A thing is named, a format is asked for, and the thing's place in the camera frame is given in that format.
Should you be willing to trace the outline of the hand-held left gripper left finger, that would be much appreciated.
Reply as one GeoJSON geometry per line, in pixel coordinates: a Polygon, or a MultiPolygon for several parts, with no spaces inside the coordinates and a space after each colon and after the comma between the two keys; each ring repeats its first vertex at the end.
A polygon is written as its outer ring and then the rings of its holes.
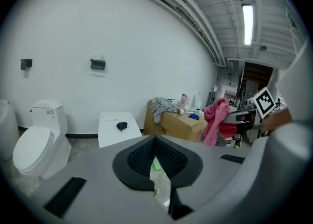
{"type": "Polygon", "coordinates": [[[130,189],[154,191],[150,170],[155,156],[155,136],[150,135],[116,154],[112,162],[113,172],[130,189]]]}

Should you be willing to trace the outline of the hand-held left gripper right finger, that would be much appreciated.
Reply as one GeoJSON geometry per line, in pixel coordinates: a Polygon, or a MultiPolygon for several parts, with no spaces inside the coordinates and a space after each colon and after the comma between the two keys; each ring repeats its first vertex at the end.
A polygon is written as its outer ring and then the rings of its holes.
{"type": "Polygon", "coordinates": [[[156,157],[171,182],[168,214],[177,220],[193,212],[183,204],[177,189],[191,186],[203,169],[203,161],[195,152],[186,149],[162,135],[156,136],[156,157]]]}

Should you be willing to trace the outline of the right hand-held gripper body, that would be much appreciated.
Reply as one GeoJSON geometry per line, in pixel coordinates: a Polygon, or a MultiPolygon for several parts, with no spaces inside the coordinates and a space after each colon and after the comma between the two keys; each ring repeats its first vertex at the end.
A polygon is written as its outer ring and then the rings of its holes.
{"type": "Polygon", "coordinates": [[[276,108],[276,103],[267,87],[247,99],[242,107],[229,113],[222,123],[243,125],[250,129],[260,129],[264,118],[276,108]]]}

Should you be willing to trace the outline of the pink cloth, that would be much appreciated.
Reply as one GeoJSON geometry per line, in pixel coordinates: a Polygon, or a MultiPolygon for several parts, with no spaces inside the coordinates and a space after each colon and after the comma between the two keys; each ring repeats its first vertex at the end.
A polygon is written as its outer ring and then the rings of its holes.
{"type": "Polygon", "coordinates": [[[230,114],[230,106],[225,98],[220,98],[212,105],[204,108],[204,119],[207,122],[206,128],[202,132],[203,143],[207,146],[215,146],[218,133],[224,139],[233,137],[237,132],[236,124],[223,123],[230,114]]]}

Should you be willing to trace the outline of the person's right forearm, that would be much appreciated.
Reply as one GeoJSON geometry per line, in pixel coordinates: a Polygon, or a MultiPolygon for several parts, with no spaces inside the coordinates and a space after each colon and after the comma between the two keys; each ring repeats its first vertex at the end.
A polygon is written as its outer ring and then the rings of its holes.
{"type": "Polygon", "coordinates": [[[291,122],[292,117],[288,108],[284,108],[278,112],[270,113],[263,119],[261,133],[275,130],[291,122]]]}

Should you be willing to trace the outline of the white flat-lid smart toilet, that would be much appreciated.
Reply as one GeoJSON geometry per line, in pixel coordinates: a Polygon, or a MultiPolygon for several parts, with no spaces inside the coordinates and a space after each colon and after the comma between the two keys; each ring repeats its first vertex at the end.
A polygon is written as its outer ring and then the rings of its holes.
{"type": "Polygon", "coordinates": [[[100,114],[98,126],[100,148],[141,136],[139,126],[130,112],[102,112],[100,114]],[[120,132],[116,127],[118,122],[127,122],[128,127],[120,132]]]}

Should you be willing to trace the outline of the white toilet with tank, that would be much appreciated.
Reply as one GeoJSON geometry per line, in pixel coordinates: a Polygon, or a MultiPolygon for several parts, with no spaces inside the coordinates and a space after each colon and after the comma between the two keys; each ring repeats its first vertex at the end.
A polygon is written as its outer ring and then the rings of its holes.
{"type": "Polygon", "coordinates": [[[52,99],[33,104],[31,115],[33,125],[17,141],[13,163],[20,174],[47,180],[69,160],[67,117],[63,104],[52,99]]]}

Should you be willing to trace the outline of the person's grey shirt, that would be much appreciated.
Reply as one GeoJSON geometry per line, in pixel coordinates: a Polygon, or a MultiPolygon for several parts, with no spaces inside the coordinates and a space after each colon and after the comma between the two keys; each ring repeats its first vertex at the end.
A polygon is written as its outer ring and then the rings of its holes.
{"type": "Polygon", "coordinates": [[[313,121],[313,44],[306,41],[276,84],[293,120],[313,121]]]}

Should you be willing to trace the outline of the large closed cardboard box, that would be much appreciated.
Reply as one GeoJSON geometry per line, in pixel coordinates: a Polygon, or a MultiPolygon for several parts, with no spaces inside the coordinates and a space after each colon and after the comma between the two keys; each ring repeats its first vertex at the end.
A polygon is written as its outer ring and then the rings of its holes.
{"type": "Polygon", "coordinates": [[[195,120],[189,117],[189,113],[180,115],[164,112],[161,116],[161,122],[155,123],[154,114],[150,109],[152,105],[153,103],[149,101],[143,127],[144,135],[165,134],[192,142],[199,142],[201,134],[207,126],[203,116],[200,116],[199,120],[195,120]]]}

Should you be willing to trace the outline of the grey garment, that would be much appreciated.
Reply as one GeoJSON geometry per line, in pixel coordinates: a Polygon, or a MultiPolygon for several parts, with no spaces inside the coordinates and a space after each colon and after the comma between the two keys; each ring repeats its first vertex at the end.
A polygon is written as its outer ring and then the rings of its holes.
{"type": "Polygon", "coordinates": [[[177,113],[179,110],[179,107],[174,103],[173,99],[155,97],[149,101],[152,103],[150,109],[154,115],[155,121],[160,121],[164,112],[177,113]]]}

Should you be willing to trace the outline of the pink cup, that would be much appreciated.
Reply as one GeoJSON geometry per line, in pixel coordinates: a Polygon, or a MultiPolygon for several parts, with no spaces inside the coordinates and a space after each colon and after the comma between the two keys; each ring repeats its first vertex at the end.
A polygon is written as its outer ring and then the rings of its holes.
{"type": "Polygon", "coordinates": [[[189,103],[189,97],[186,94],[182,94],[179,102],[179,108],[184,109],[189,103]]]}

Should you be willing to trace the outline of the ceiling light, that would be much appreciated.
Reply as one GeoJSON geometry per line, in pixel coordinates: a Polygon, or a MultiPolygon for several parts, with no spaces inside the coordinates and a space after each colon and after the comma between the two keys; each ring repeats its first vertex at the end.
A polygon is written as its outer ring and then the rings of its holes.
{"type": "Polygon", "coordinates": [[[251,46],[253,35],[253,6],[251,4],[242,5],[244,17],[244,45],[251,46]]]}

